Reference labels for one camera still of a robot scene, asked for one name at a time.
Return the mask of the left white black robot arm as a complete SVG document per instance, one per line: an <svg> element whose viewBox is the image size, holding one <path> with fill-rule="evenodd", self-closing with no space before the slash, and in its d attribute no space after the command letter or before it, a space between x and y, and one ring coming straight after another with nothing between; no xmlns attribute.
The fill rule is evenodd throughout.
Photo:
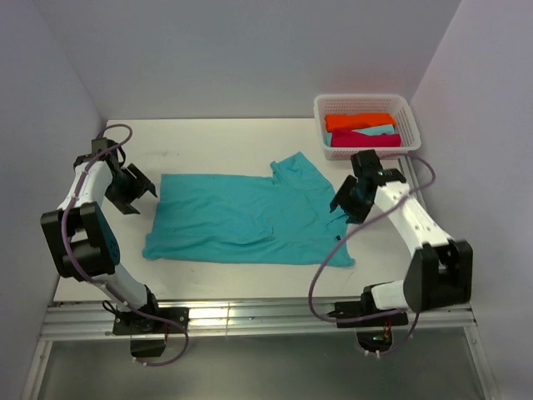
<svg viewBox="0 0 533 400"><path fill-rule="evenodd" d="M162 327L162 311L151 290L138 282L121 262L118 241L102 211L109 200L124 215L138 210L133 202L157 193L154 183L110 139L92 141L92 151L77 157L69 194L57 210L45 212L41 227L55 267L106 294L104 309L135 333Z"/></svg>

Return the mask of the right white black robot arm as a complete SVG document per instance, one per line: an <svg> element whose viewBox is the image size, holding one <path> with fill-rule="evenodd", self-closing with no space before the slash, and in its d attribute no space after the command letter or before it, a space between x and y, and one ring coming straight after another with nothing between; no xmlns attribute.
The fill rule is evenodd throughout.
<svg viewBox="0 0 533 400"><path fill-rule="evenodd" d="M399 170L359 170L345 179L330 202L341 208L348 222L361 226L376 206L399 232L411 255L404 279L365 288L362 319L377 325L392 309L422 313L471 300L473 249L442 230L410 194L411 187Z"/></svg>

